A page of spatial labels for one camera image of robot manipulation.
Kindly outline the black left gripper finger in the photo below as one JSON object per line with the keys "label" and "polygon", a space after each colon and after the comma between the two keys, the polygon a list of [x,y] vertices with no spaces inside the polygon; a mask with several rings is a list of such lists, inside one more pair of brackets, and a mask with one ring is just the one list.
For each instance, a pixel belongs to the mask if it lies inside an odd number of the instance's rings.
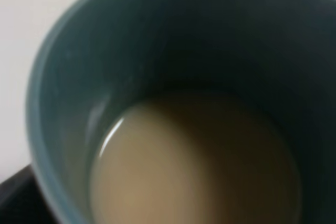
{"label": "black left gripper finger", "polygon": [[2,224],[57,223],[48,208],[30,166],[1,183]]}

